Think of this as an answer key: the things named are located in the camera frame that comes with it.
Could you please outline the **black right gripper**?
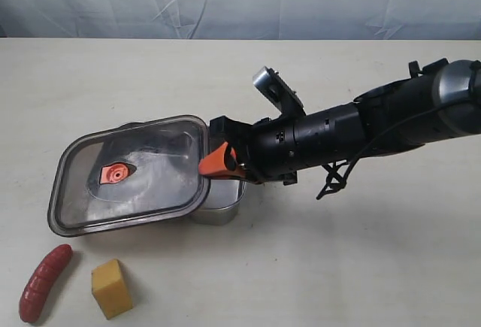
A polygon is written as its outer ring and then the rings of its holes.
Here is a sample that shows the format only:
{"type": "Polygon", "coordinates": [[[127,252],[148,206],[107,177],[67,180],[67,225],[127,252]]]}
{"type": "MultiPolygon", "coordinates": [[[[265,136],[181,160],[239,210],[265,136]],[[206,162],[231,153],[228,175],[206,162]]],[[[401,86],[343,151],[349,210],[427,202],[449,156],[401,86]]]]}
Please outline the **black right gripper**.
{"type": "Polygon", "coordinates": [[[239,180],[251,184],[298,182],[296,119],[268,118],[255,124],[243,123],[226,116],[209,122],[209,136],[227,141],[206,155],[198,173],[212,180],[239,180]],[[235,149],[229,143],[236,144],[235,149]]]}

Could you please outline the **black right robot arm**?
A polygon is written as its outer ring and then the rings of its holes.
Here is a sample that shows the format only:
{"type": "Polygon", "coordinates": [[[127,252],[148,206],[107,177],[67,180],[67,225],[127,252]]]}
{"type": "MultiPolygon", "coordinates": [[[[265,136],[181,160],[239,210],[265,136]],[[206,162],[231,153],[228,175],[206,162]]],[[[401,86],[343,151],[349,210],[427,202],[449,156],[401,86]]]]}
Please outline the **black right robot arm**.
{"type": "Polygon", "coordinates": [[[340,168],[358,160],[415,150],[426,144],[480,132],[479,61],[438,60],[409,65],[410,76],[379,86],[353,101],[307,114],[295,92],[271,68],[253,79],[256,89],[280,112],[248,124],[217,117],[210,136],[219,146],[199,163],[212,179],[291,185],[297,173],[322,167],[324,193],[346,185],[340,168]]]}

